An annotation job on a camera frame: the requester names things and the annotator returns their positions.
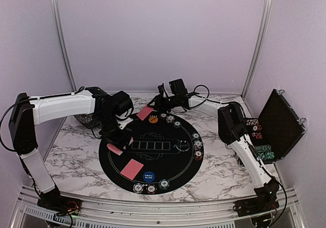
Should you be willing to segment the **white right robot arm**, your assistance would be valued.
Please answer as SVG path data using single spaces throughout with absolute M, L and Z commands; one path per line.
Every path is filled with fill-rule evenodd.
M 161 112 L 170 112 L 175 107 L 182 107 L 185 110 L 196 109 L 216 118 L 220 140 L 235 151 L 252 178 L 257 195 L 252 201 L 252 207 L 258 212 L 264 211 L 272 204 L 272 196 L 276 195 L 280 184 L 267 170 L 251 142 L 241 104 L 236 101 L 210 100 L 210 92 L 206 97 L 195 90 L 189 92 L 182 79 L 171 81 L 169 85 L 173 95 L 168 95 L 165 85 L 161 84 L 158 86 L 159 94 L 148 103 L 148 106 Z

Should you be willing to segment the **red playing card deck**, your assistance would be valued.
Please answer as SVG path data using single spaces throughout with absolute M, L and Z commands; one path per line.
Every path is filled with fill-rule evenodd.
M 107 148 L 108 148 L 108 150 L 109 150 L 110 152 L 112 152 L 112 153 L 114 153 L 114 154 L 116 154 L 116 155 L 118 155 L 118 156 L 120 156 L 120 155 L 123 153 L 122 150 L 118 149 L 117 147 L 115 147 L 115 146 L 112 145 L 112 144 L 108 144 L 108 145 L 107 145 Z

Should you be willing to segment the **blue small blind button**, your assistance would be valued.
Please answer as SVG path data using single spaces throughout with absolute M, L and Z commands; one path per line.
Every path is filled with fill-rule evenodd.
M 151 183 L 155 180 L 155 174 L 153 172 L 145 172 L 143 174 L 143 180 L 147 183 Z

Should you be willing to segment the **red playing card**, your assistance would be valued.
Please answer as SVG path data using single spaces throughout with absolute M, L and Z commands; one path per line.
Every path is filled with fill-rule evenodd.
M 138 113 L 137 113 L 137 117 L 143 121 L 147 116 L 149 116 L 152 112 L 153 112 L 153 108 L 149 107 L 148 105 L 146 105 L 144 108 L 142 108 Z
M 131 159 L 126 166 L 121 170 L 120 174 L 130 180 L 133 180 L 140 170 L 143 168 L 143 164 Z

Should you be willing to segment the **black dealer button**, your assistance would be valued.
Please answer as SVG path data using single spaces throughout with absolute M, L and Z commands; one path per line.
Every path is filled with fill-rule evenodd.
M 181 152 L 186 152 L 190 149 L 190 144 L 186 140 L 180 140 L 177 143 L 176 148 Z

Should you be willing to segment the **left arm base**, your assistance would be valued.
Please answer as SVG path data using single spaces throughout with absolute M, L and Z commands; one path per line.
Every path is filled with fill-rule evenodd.
M 47 193 L 40 191 L 38 196 L 37 205 L 57 212 L 58 216 L 78 215 L 80 212 L 82 201 L 78 198 L 61 195 L 57 187 Z

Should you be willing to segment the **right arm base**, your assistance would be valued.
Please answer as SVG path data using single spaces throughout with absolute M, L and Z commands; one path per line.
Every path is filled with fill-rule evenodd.
M 244 217 L 275 210 L 279 206 L 276 197 L 266 199 L 264 196 L 257 196 L 237 200 L 233 205 L 233 211 L 237 213 L 238 217 Z

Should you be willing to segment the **orange big blind button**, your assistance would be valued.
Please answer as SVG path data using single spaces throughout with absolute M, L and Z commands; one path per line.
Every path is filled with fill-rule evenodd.
M 158 122 L 158 117 L 150 117 L 148 121 L 152 124 L 155 124 Z

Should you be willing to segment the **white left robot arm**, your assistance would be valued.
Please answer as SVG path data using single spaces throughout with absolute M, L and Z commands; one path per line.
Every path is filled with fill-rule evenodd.
M 9 130 L 14 151 L 20 157 L 42 194 L 53 210 L 64 206 L 54 180 L 50 176 L 38 150 L 35 127 L 44 122 L 74 115 L 93 115 L 100 125 L 100 137 L 117 149 L 125 150 L 133 141 L 127 128 L 132 119 L 119 117 L 133 108 L 130 96 L 124 91 L 113 95 L 99 87 L 88 87 L 76 92 L 30 97 L 17 96 L 12 107 Z

